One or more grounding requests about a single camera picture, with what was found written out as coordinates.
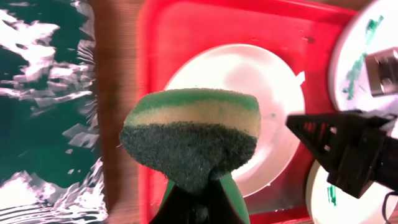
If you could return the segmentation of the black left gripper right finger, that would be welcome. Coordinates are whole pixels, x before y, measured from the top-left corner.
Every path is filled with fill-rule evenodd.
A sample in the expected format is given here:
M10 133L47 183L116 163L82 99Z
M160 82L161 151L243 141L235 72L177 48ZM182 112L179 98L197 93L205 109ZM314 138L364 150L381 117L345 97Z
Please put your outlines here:
M198 198L198 222L200 224L244 224L219 180L210 181L203 195Z

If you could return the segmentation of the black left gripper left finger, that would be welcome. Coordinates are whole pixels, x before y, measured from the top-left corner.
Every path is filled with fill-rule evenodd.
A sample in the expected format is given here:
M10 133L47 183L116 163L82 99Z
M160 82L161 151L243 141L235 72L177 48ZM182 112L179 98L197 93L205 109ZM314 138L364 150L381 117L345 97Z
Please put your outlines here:
M174 185L149 224L197 224L197 197Z

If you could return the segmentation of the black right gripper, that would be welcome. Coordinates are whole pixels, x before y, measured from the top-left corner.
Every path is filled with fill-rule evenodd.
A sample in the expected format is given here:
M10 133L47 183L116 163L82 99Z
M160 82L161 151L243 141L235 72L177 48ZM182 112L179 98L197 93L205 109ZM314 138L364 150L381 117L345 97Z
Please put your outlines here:
M396 114L359 111L292 114L286 126L328 171L327 181L360 198L377 182L397 191L397 139L390 137Z

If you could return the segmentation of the small white plate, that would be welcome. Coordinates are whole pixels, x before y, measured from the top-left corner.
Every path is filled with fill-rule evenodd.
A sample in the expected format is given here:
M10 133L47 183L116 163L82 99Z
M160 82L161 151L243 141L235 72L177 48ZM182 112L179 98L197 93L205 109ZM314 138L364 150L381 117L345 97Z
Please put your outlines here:
M286 127L290 114L302 114L305 102L299 76L272 52L249 44L214 47L193 57L166 89L216 88L253 95L261 111L261 134L252 159L232 177L243 197L270 186L299 146Z

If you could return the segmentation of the green yellow scrub sponge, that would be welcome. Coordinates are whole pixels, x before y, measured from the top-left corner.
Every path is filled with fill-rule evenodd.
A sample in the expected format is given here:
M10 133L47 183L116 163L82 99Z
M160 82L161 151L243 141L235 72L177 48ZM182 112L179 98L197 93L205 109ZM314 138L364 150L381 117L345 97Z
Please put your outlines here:
M219 180L248 223L246 204L231 173L253 157L260 132L255 96L189 88L143 97L126 117L119 139L138 163L168 179L162 204L174 185L198 200L210 181Z

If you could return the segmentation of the large white plate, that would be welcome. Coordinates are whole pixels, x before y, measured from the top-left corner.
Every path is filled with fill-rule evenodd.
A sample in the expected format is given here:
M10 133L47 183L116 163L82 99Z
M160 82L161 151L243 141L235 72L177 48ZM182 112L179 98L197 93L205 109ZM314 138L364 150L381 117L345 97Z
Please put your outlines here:
M349 21L333 50L328 90L336 110L382 110L397 95L372 96L365 57L397 46L397 0L371 1Z

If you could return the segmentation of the black tub with green water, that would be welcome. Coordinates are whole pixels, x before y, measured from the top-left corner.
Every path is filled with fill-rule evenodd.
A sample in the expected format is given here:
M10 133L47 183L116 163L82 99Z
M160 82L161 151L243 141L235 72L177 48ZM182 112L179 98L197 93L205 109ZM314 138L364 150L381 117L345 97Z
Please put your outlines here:
M104 223L94 12L1 0L1 222Z

